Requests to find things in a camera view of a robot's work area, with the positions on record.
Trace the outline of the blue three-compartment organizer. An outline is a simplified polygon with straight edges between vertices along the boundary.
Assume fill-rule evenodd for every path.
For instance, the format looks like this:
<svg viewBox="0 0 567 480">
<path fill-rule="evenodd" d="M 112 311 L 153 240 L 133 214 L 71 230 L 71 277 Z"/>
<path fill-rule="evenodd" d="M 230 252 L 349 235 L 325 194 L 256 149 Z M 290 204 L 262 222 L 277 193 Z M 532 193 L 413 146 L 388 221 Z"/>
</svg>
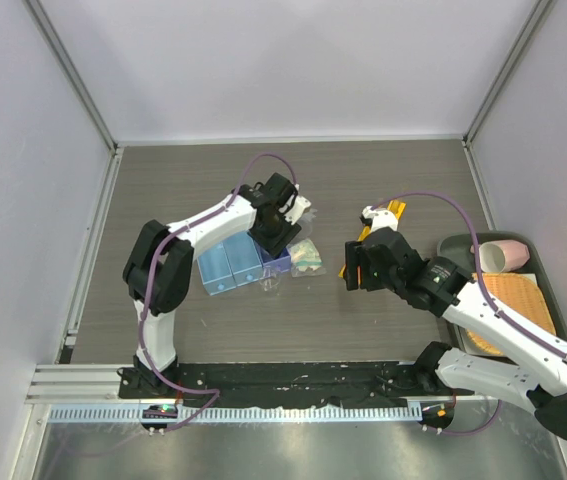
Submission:
<svg viewBox="0 0 567 480">
<path fill-rule="evenodd" d="M 205 291 L 218 295 L 291 270 L 289 251 L 271 256 L 247 233 L 238 233 L 201 254 L 198 268 Z"/>
</svg>

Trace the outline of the larger clear glass beaker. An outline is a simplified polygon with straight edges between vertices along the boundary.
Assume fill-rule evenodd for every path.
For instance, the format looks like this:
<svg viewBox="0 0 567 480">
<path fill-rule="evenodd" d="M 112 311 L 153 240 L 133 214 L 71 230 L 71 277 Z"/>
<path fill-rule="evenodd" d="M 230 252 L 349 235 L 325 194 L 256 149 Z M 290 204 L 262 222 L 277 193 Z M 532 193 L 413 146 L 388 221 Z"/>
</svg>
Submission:
<svg viewBox="0 0 567 480">
<path fill-rule="evenodd" d="M 265 266 L 259 279 L 262 291 L 267 295 L 276 296 L 280 293 L 283 272 L 277 267 Z"/>
</svg>

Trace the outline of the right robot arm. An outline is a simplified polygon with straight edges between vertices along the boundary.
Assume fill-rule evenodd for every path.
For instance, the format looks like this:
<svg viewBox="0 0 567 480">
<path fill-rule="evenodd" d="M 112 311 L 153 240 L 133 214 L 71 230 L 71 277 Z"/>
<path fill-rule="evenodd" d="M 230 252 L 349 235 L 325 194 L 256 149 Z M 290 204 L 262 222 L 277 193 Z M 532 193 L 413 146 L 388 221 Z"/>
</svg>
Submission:
<svg viewBox="0 0 567 480">
<path fill-rule="evenodd" d="M 431 343 L 414 380 L 428 395 L 448 387 L 488 395 L 532 414 L 567 441 L 567 341 L 535 325 L 466 270 L 444 257 L 422 258 L 389 227 L 345 245 L 348 290 L 387 289 L 411 307 L 478 333 L 505 362 Z"/>
</svg>

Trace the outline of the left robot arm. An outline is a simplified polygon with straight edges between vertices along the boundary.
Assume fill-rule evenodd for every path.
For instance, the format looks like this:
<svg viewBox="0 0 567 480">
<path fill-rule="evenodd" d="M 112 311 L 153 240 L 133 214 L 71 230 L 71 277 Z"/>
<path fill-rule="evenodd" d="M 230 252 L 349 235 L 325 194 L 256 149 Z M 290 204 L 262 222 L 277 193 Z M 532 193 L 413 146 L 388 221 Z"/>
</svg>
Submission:
<svg viewBox="0 0 567 480">
<path fill-rule="evenodd" d="M 134 369 L 150 396 L 163 399 L 175 389 L 175 310 L 188 294 L 198 257 L 240 233 L 276 257 L 299 234 L 299 220 L 310 207 L 297 184 L 274 173 L 263 184 L 235 187 L 185 220 L 151 220 L 142 227 L 122 277 L 137 311 Z"/>
</svg>

